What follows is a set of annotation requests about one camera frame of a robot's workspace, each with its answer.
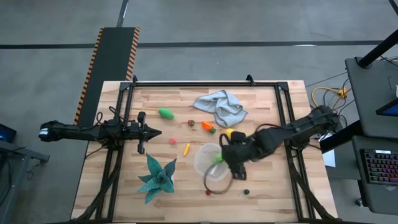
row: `teal plastic plant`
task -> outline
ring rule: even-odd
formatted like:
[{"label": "teal plastic plant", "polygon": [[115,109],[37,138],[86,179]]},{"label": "teal plastic plant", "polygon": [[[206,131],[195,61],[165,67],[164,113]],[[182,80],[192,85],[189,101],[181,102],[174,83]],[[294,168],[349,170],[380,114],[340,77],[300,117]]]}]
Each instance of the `teal plastic plant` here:
[{"label": "teal plastic plant", "polygon": [[172,176],[175,171],[175,161],[169,162],[163,169],[162,166],[152,156],[147,154],[147,165],[150,174],[138,177],[145,184],[138,192],[148,192],[145,196],[145,204],[149,203],[155,196],[163,190],[167,193],[174,193]]}]

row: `orange toy carrot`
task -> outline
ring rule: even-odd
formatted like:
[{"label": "orange toy carrot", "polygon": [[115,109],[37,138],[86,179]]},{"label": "orange toy carrot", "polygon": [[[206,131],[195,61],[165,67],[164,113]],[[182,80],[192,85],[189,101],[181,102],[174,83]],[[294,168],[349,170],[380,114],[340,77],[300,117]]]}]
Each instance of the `orange toy carrot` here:
[{"label": "orange toy carrot", "polygon": [[202,127],[206,130],[209,131],[211,134],[214,134],[216,132],[216,129],[213,127],[213,125],[208,122],[208,121],[202,121],[201,122]]}]

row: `gray cloth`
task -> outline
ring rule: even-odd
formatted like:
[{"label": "gray cloth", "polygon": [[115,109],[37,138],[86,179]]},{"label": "gray cloth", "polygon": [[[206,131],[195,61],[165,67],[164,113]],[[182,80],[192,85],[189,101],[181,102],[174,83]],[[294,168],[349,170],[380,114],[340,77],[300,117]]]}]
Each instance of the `gray cloth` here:
[{"label": "gray cloth", "polygon": [[196,109],[214,113],[217,124],[229,128],[241,122],[248,112],[239,100],[225,90],[199,97],[192,105]]}]

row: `gray floor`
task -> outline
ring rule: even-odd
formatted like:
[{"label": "gray floor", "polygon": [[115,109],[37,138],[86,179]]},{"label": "gray floor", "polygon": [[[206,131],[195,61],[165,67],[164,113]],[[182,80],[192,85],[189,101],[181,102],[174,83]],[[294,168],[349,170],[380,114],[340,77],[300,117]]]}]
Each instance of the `gray floor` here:
[{"label": "gray floor", "polygon": [[[92,43],[100,27],[113,27],[122,0],[0,0],[0,44]],[[398,28],[387,0],[130,0],[124,26],[141,27],[140,42],[381,40]],[[224,47],[139,49],[140,80],[305,80],[307,85],[345,71],[344,59],[374,46]],[[0,50],[0,123],[17,143],[51,155],[26,181],[13,223],[60,222],[70,217],[86,142],[42,143],[41,123],[71,123],[92,49]],[[385,56],[398,55],[394,47]],[[340,87],[347,76],[308,87]],[[328,95],[326,102],[334,102]],[[317,94],[322,102],[322,94]],[[343,114],[356,121],[355,105]],[[339,217],[395,223],[353,204],[351,180],[331,179]]]}]

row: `wooden table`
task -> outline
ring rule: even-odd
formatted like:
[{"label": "wooden table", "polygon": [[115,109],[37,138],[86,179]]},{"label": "wooden table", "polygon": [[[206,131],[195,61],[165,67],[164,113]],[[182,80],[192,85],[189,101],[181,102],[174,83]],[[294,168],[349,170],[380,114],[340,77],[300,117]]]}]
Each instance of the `wooden table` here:
[{"label": "wooden table", "polygon": [[[288,83],[296,119],[308,115],[310,107],[304,82],[288,81]],[[104,82],[98,106],[98,111],[104,114],[103,119],[113,117],[108,106],[116,105],[119,84],[120,82]],[[280,124],[275,92],[272,87],[225,87],[223,89],[234,94],[248,112],[245,120],[234,127],[235,130],[249,134],[261,123]],[[214,121],[214,116],[190,106],[199,96],[218,90],[220,90],[218,87],[134,88],[129,119],[136,119],[138,112],[145,111],[146,123],[162,131],[160,136],[145,143],[144,147],[146,153],[155,157],[162,166],[177,158],[174,174],[175,193],[161,192],[151,203],[144,204],[146,194],[139,193],[137,190],[143,185],[138,176],[149,173],[146,156],[137,153],[137,141],[126,141],[114,222],[297,221],[284,146],[280,146],[273,155],[259,162],[245,163],[248,173],[247,181],[234,181],[231,189],[224,195],[214,195],[214,197],[205,195],[203,177],[195,172],[193,159],[200,146],[208,142],[217,143],[218,136],[224,128],[216,125],[216,134],[207,133],[199,122],[201,120]],[[169,108],[175,115],[175,119],[160,118],[157,111],[161,107]],[[285,117],[288,118],[286,107],[284,111]],[[197,122],[193,128],[187,124],[189,119]],[[170,138],[177,140],[176,145],[169,144]],[[191,148],[188,155],[183,157],[183,150],[188,142]],[[91,142],[87,153],[99,147],[97,142]],[[321,152],[309,147],[304,150],[303,156],[312,192],[328,212],[336,217],[335,204]],[[82,214],[98,193],[105,157],[106,150],[104,149],[91,155],[85,161],[72,218]],[[244,189],[250,190],[248,196],[241,193]],[[303,210],[306,211],[303,194],[300,195]]]}]

